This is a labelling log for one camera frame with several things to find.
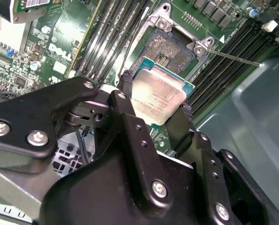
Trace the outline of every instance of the ram slot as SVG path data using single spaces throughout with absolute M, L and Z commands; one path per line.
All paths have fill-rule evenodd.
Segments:
M 263 45 L 259 51 L 257 52 L 256 56 L 259 57 L 261 56 L 266 50 L 268 49 L 267 45 Z M 207 106 L 210 105 L 211 102 L 213 102 L 216 98 L 218 98 L 221 95 L 221 91 L 218 91 L 219 89 L 222 89 L 222 91 L 224 91 L 229 85 L 232 85 L 236 79 L 249 67 L 249 65 L 247 64 L 241 64 L 236 70 L 235 72 L 232 73 L 232 75 L 230 77 L 228 77 L 228 79 L 224 80 L 215 90 L 213 90 L 213 94 L 211 94 L 209 97 L 207 97 L 207 99 L 205 99 L 204 101 L 196 104 L 194 106 L 194 110 L 193 110 L 193 118 L 196 118 L 197 115 L 199 115 L 200 113 L 202 113 L 205 108 Z
M 103 83 L 103 81 L 108 76 L 111 68 L 113 67 L 114 63 L 118 59 L 119 55 L 122 53 L 123 48 L 126 46 L 129 37 L 134 34 L 135 31 L 133 28 L 136 26 L 136 24 L 140 23 L 141 17 L 145 13 L 144 9 L 147 8 L 149 6 L 149 4 L 150 4 L 150 0 L 146 0 L 146 1 L 144 1 L 144 4 L 141 4 L 141 6 L 139 7 L 139 10 L 138 10 L 136 16 L 134 17 L 133 22 L 130 23 L 130 25 L 126 28 L 126 32 L 123 34 L 124 38 L 120 39 L 120 41 L 118 42 L 117 47 L 115 49 L 115 52 L 112 54 L 107 65 L 104 67 L 103 72 L 101 73 L 102 75 L 98 81 L 99 83 Z
M 244 59 L 257 60 L 272 45 L 276 45 L 273 37 L 261 33 L 260 27 L 248 20 L 221 51 Z M 189 97 L 193 118 L 229 88 L 248 67 L 247 64 L 215 56 L 192 81 L 196 85 Z
M 115 11 L 118 0 L 109 0 L 109 3 L 106 6 L 106 10 L 99 19 L 99 23 L 95 28 L 93 35 L 90 38 L 90 41 L 86 47 L 84 54 L 82 55 L 81 60 L 77 63 L 79 66 L 79 71 L 82 73 L 88 61 L 90 60 L 92 51 L 97 47 L 98 41 L 101 40 L 101 36 L 110 21 L 112 14 Z
M 115 33 L 113 39 L 107 44 L 105 47 L 105 51 L 103 52 L 102 56 L 100 57 L 99 61 L 96 63 L 95 66 L 95 80 L 94 82 L 97 82 L 102 73 L 102 67 L 105 63 L 107 57 L 111 57 L 111 50 L 114 46 L 117 46 L 118 42 L 121 40 L 121 38 L 124 36 L 126 32 L 126 28 L 132 23 L 134 16 L 139 9 L 139 3 L 138 4 L 130 4 L 130 7 L 127 9 L 127 14 L 124 17 L 123 22 L 120 24 L 120 26 L 117 29 L 117 32 Z
M 241 57 L 241 53 L 245 50 L 244 47 L 252 44 L 253 40 L 255 40 L 257 36 L 258 34 L 255 35 L 254 33 L 248 35 L 248 38 L 247 40 L 245 39 L 245 42 L 241 42 L 236 48 L 233 49 L 233 51 L 229 52 L 228 54 Z M 195 101 L 199 99 L 199 96 L 202 95 L 220 76 L 225 74 L 225 70 L 230 67 L 232 63 L 235 63 L 235 61 L 222 57 L 219 63 L 221 66 L 215 67 L 211 72 L 209 72 L 208 76 L 199 85 L 199 87 L 202 89 L 202 92 L 199 91 L 192 94 L 192 98 L 194 98 L 192 104 L 194 104 Z

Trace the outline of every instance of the black bracket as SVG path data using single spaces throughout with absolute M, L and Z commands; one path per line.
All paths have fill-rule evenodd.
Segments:
M 0 167 L 24 173 L 44 170 L 56 151 L 57 133 L 66 114 L 98 91 L 87 79 L 76 77 L 0 103 L 0 121 L 10 127 L 0 136 Z M 27 136 L 33 131 L 47 135 L 48 143 L 28 143 Z
M 181 158 L 196 171 L 195 205 L 201 224 L 233 225 L 234 219 L 220 160 L 213 154 L 210 140 L 193 132 L 192 144 Z
M 220 150 L 220 159 L 234 214 L 242 224 L 278 224 L 279 211 L 237 157 L 228 150 Z
M 103 154 L 113 142 L 120 142 L 137 206 L 151 217 L 162 216 L 171 207 L 173 195 L 146 124 L 135 116 L 131 101 L 123 92 L 113 91 L 109 105 L 113 125 L 103 139 L 97 137 L 99 132 L 95 130 L 96 151 Z M 154 183 L 162 185 L 165 195 L 154 191 Z

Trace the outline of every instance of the mounting hole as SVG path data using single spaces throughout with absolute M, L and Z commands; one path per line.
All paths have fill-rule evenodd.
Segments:
M 213 172 L 213 176 L 214 176 L 215 179 L 219 178 L 219 176 L 218 176 L 218 174 L 216 172 Z
M 143 147 L 148 147 L 148 144 L 147 144 L 147 142 L 145 142 L 145 141 L 141 141 L 141 146 L 143 146 Z
M 67 151 L 73 151 L 74 148 L 75 148 L 74 145 L 69 144 L 69 145 L 67 146 L 66 150 L 67 150 Z
M 166 12 L 168 12 L 169 7 L 168 7 L 167 5 L 164 5 L 164 6 L 163 6 L 163 9 L 164 9 Z
M 96 122 L 101 121 L 102 118 L 103 118 L 103 115 L 102 115 L 101 113 L 96 113 L 96 114 L 94 115 L 94 120 L 95 120 Z
M 141 130 L 141 125 L 136 125 L 137 130 Z

